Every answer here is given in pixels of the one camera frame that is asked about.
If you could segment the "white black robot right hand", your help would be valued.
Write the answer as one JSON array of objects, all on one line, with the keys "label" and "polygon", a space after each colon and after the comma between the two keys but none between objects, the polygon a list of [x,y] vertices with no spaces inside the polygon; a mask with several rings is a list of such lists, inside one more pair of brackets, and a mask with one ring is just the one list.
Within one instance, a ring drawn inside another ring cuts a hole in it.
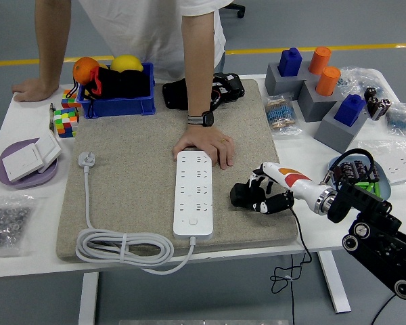
[{"label": "white black robot right hand", "polygon": [[275,162],[264,162],[253,170],[247,185],[250,190],[260,189],[262,180],[268,179],[268,188],[272,183],[284,187],[287,192],[270,198],[257,198],[251,204],[252,209],[263,214],[273,214],[289,209],[294,199],[304,200],[310,210],[318,215],[324,215],[324,206],[333,190],[327,185],[319,185],[299,171],[281,166]]}]

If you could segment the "person's left hand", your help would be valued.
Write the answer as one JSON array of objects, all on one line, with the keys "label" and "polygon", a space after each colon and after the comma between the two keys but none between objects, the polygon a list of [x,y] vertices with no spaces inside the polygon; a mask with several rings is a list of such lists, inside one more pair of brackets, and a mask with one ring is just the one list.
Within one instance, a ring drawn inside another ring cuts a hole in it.
[{"label": "person's left hand", "polygon": [[188,125],[173,147],[173,159],[176,160],[181,151],[191,147],[204,151],[212,160],[213,166],[217,163],[221,169],[233,166],[234,141],[216,127]]}]

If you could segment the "person's right hand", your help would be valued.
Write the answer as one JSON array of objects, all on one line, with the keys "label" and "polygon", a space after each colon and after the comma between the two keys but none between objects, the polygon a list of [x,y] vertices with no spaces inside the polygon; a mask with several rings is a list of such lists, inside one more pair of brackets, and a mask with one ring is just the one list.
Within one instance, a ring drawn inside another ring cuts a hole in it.
[{"label": "person's right hand", "polygon": [[12,93],[17,102],[40,102],[50,98],[58,90],[58,86],[58,81],[26,79],[12,85]]}]

